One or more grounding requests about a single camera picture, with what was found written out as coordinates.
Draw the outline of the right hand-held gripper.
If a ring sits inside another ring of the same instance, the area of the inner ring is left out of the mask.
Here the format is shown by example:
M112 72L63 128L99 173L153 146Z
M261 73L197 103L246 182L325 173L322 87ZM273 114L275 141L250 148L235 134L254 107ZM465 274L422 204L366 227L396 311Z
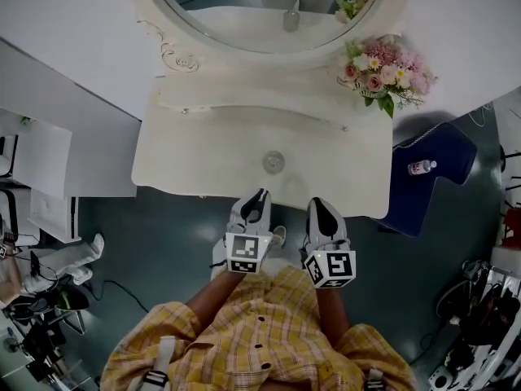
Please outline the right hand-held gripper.
M334 241L308 252L304 269L316 289L342 288L357 276L356 252L351 250L344 217L327 201L309 201L307 234L310 243Z

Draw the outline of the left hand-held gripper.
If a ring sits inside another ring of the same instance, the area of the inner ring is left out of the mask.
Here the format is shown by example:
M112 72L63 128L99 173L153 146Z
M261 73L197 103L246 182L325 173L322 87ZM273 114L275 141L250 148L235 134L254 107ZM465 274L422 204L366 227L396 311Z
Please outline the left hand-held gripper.
M259 274L271 245L271 195L263 188L248 192L230 211L225 233L226 264L230 272Z

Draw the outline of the small clear glass jar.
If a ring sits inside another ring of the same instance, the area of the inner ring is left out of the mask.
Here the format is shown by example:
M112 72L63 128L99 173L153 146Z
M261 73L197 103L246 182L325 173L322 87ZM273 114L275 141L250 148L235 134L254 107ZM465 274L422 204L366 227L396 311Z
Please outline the small clear glass jar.
M281 152L270 151L263 156L262 165L268 174L279 174L284 169L285 158Z

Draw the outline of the person's right forearm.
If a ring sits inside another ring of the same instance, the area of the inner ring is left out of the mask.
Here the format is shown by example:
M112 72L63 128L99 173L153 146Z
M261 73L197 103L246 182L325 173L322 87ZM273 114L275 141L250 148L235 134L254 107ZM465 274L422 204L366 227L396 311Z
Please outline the person's right forearm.
M351 328L339 289L316 290L320 327L332 347L336 347Z

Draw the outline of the person's left forearm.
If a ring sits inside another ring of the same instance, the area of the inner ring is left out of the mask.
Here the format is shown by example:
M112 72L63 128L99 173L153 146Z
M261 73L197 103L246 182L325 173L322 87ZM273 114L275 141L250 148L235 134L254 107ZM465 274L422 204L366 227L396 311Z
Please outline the person's left forearm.
M214 322L245 276L243 273L225 270L185 303L198 321L197 336Z

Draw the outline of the white vanity table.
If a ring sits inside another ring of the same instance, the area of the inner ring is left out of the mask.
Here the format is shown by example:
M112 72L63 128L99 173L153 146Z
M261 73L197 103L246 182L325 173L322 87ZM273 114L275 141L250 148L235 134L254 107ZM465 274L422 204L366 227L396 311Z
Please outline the white vanity table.
M381 218L392 131L385 112L366 108L325 68L173 72L155 79L132 179L184 196L238 198L264 188L277 204L304 209L320 197L345 217ZM279 174L263 168L270 151L285 158Z

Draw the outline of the clear water bottle red label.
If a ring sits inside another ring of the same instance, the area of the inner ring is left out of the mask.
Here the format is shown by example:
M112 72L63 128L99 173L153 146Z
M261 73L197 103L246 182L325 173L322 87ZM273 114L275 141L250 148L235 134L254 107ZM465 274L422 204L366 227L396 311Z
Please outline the clear water bottle red label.
M433 169L437 167L435 160L421 160L408 165L408 173L412 176L418 176L423 174L429 174Z

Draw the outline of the yellow plaid shirt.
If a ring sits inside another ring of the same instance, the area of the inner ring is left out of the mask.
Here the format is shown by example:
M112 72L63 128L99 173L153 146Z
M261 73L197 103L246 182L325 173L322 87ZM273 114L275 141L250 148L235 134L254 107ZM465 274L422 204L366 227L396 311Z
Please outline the yellow plaid shirt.
M113 350L100 391L366 391L372 371L384 391L415 391L409 365L374 327L351 325L331 346L316 290L294 267L246 275L199 336L185 303L156 305Z

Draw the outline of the dark blue chair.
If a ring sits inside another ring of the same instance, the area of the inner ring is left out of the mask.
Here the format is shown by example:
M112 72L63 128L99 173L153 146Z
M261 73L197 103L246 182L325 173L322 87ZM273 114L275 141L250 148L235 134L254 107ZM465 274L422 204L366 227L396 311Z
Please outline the dark blue chair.
M387 232L418 236L437 180L444 178L463 185L470 176L476 156L476 145L447 122L397 144L392 151L387 215L377 223ZM429 174L409 175L408 165L421 160L435 160L437 167Z

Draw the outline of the pink flower bouquet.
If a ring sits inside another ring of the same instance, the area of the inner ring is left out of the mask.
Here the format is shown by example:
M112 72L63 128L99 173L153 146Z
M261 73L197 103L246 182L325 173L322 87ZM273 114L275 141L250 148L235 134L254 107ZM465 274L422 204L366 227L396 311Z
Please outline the pink flower bouquet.
M336 81L394 117L397 108L424 104L437 77L398 36L386 35L346 42Z

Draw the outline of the red object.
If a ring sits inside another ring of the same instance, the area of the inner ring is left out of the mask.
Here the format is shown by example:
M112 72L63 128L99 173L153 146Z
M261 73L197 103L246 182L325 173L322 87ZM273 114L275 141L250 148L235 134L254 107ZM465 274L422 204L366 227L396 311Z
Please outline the red object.
M521 250L521 208L509 209L504 218L504 225L512 232L510 237L505 236L501 245L506 248Z

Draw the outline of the oval white-framed mirror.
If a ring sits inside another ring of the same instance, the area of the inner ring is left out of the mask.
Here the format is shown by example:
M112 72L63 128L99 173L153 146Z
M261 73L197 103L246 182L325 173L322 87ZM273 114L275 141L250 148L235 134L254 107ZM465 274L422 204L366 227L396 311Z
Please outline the oval white-framed mirror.
M131 0L138 22L158 38L169 71L208 68L316 68L328 64L346 42L384 35L408 0L369 0L346 23L333 14L299 12L295 31L284 10L220 6L187 11L176 0Z

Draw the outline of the small white device box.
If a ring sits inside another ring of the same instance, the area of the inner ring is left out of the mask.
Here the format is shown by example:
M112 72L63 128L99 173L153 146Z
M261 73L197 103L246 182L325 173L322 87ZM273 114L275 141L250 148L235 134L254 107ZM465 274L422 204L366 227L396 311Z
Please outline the small white device box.
M453 383L453 374L444 365L438 366L429 376L429 391L448 391Z

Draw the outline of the white shelf unit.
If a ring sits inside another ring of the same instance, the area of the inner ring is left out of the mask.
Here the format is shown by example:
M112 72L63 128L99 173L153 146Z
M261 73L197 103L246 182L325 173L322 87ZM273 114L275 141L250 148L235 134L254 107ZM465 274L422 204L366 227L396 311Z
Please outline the white shelf unit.
M18 246L36 246L44 234L64 244L78 241L79 200L65 193L72 133L0 108L0 136L18 135L12 175L0 178L0 238L16 237Z

